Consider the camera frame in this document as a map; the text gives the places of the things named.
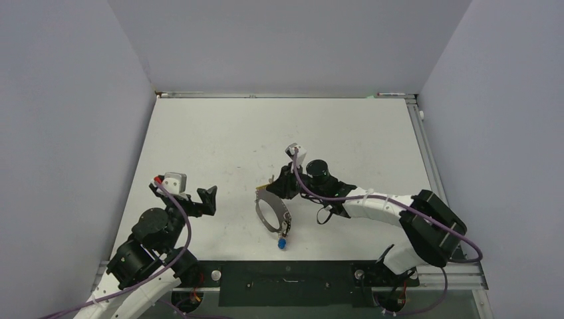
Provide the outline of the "large metal keyring organizer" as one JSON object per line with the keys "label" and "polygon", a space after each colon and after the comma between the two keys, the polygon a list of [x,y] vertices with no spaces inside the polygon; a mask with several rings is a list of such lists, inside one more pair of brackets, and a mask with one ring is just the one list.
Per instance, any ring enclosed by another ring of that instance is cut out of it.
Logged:
{"label": "large metal keyring organizer", "polygon": [[[272,175],[267,184],[274,180]],[[264,227],[278,236],[288,239],[291,230],[292,216],[283,200],[263,189],[255,190],[255,212]]]}

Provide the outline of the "blue plastic key tag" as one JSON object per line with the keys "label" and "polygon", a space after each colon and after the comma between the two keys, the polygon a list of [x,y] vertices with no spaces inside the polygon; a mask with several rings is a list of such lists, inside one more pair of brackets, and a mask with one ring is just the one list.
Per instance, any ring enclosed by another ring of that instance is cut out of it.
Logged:
{"label": "blue plastic key tag", "polygon": [[287,246],[287,240],[283,237],[279,238],[277,242],[277,247],[281,250],[285,250]]}

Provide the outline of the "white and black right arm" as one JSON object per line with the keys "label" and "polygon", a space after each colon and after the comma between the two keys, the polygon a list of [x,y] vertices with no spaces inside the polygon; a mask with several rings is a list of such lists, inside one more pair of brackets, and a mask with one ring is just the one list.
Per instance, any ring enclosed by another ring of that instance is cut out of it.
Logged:
{"label": "white and black right arm", "polygon": [[266,191],[280,199],[317,202],[331,216],[364,218],[402,229],[403,243],[392,243],[378,259],[376,276],[384,284],[395,283],[403,273],[420,266],[443,267],[465,235],[465,223],[432,191],[416,195],[385,195],[345,183],[329,172],[323,160],[313,160],[305,168],[292,163],[281,168],[279,177]]}

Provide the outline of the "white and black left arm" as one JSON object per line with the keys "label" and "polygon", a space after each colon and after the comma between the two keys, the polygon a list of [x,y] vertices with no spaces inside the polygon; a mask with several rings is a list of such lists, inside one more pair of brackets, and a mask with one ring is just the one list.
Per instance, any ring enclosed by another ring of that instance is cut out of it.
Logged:
{"label": "white and black left arm", "polygon": [[181,247],[177,242],[183,230],[191,229],[189,217],[215,214],[217,186],[199,188],[198,202],[185,192],[182,173],[158,175],[149,188],[164,207],[141,214],[75,318],[138,318],[173,288],[204,283],[203,270],[189,251],[189,242]]}

